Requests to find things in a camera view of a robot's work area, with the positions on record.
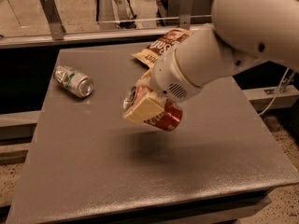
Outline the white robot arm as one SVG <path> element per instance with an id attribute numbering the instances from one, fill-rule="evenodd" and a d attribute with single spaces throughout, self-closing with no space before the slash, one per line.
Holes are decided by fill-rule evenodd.
<path id="1" fill-rule="evenodd" d="M 214 0 L 212 23 L 162 54 L 124 101 L 123 117 L 138 124 L 180 103 L 221 77 L 270 61 L 299 70 L 299 0 Z"/>

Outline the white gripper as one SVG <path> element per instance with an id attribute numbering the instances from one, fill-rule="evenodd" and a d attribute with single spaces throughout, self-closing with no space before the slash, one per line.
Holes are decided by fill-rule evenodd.
<path id="1" fill-rule="evenodd" d="M 122 115 L 124 119 L 133 124 L 142 123 L 163 113 L 166 98 L 172 102 L 181 103 L 202 90 L 200 87 L 194 86 L 183 75 L 178 66 L 174 49 L 161 56 L 152 70 L 149 69 L 135 85 L 154 91 L 143 91 L 136 98 L 134 104 Z"/>

